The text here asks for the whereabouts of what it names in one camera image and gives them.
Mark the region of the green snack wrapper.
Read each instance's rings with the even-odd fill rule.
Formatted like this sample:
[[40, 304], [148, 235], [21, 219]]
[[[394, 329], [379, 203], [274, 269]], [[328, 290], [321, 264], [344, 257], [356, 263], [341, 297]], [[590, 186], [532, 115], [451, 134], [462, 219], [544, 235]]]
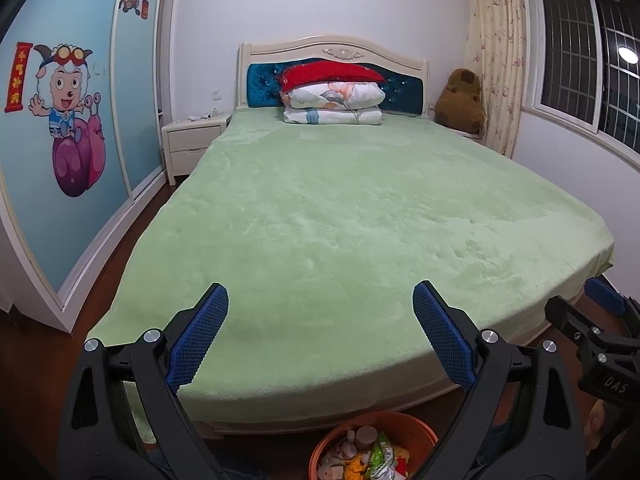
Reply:
[[394, 480], [396, 463], [393, 445], [381, 432], [373, 445], [366, 476], [372, 480]]

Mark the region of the white plastic jar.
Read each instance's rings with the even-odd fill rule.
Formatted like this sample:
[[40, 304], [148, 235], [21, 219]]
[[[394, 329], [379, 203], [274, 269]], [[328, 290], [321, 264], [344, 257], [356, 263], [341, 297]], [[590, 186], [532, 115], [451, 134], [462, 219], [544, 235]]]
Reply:
[[355, 434], [355, 444], [359, 451], [367, 451], [378, 440], [378, 430], [371, 425], [361, 426]]

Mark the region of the orange peel wrapper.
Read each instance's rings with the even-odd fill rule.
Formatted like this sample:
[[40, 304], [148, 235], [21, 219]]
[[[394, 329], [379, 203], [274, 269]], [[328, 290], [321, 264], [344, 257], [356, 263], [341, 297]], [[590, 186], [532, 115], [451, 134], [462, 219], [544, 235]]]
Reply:
[[344, 480], [364, 480], [369, 478], [369, 453], [359, 453], [344, 466]]

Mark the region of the orange trash bin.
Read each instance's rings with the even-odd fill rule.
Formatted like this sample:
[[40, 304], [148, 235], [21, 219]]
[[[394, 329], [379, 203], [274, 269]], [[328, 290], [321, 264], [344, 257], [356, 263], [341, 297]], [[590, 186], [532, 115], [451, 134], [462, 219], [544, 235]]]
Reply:
[[359, 415], [316, 445], [311, 479], [412, 479], [437, 443], [425, 422], [399, 412]]

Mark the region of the window with bars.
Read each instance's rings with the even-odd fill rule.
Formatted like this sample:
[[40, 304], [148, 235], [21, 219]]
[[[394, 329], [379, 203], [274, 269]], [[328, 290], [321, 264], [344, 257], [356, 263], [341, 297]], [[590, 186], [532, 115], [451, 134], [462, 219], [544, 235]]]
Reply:
[[529, 110], [639, 151], [639, 23], [620, 0], [526, 0]]

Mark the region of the brown plush toy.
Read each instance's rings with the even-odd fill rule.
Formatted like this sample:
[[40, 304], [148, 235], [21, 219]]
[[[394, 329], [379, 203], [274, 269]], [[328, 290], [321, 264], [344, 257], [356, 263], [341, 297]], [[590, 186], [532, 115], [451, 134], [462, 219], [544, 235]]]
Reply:
[[434, 106], [434, 121], [450, 129], [480, 134], [485, 122], [480, 90], [480, 78], [472, 70], [454, 70]]

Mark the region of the floral curtain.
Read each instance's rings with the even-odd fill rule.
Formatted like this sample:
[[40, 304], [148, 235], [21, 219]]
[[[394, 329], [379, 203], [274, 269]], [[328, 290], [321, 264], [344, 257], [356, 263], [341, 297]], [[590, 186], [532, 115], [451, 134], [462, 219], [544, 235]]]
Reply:
[[480, 77], [486, 148], [513, 154], [526, 64], [525, 0], [470, 0], [465, 63]]

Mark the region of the white nightstand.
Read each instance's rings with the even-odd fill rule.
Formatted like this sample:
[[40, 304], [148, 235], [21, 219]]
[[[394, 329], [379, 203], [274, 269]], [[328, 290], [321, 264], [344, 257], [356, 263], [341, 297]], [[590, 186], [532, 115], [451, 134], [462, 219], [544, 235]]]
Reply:
[[209, 145], [224, 133], [231, 119], [232, 114], [226, 113], [198, 120], [171, 122], [162, 127], [160, 133], [170, 186], [176, 185], [176, 177], [190, 176]]

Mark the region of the white folded quilt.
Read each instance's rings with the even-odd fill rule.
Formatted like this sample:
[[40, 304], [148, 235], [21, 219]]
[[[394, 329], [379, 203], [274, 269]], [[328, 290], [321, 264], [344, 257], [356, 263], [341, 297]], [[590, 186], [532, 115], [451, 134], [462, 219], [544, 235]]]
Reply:
[[378, 126], [383, 112], [377, 107], [362, 110], [329, 110], [328, 108], [285, 107], [283, 119], [289, 124], [302, 125], [368, 125]]

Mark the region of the floral folded quilt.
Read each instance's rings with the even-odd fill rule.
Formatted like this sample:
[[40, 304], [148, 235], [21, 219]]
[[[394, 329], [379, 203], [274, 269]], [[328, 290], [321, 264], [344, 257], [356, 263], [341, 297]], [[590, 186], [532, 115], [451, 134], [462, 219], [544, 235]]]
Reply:
[[386, 95], [375, 82], [334, 81], [306, 84], [292, 90], [281, 91], [280, 98], [285, 106], [296, 110], [304, 108], [363, 110], [379, 106]]

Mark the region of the red pillow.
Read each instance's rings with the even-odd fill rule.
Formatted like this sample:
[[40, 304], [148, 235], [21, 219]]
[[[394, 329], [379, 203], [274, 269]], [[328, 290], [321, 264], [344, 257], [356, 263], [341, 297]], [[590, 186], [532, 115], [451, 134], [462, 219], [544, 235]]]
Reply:
[[372, 68], [359, 64], [349, 64], [320, 60], [298, 64], [280, 73], [280, 90], [289, 92], [307, 84], [322, 82], [375, 82], [382, 84], [385, 78]]

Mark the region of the cream wooden headboard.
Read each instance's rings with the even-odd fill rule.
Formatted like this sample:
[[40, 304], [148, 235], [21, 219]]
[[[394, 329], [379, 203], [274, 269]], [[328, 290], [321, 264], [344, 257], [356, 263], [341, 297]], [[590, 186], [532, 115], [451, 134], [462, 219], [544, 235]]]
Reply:
[[235, 105], [274, 107], [286, 92], [319, 82], [375, 82], [387, 113], [427, 114], [428, 64], [371, 41], [320, 35], [239, 47]]

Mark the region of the blue cartoon wardrobe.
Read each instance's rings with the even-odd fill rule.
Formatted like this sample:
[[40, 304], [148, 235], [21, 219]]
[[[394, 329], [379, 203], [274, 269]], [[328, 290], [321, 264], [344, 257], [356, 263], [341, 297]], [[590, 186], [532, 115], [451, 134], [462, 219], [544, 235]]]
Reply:
[[1, 0], [1, 307], [70, 332], [165, 183], [160, 0]]

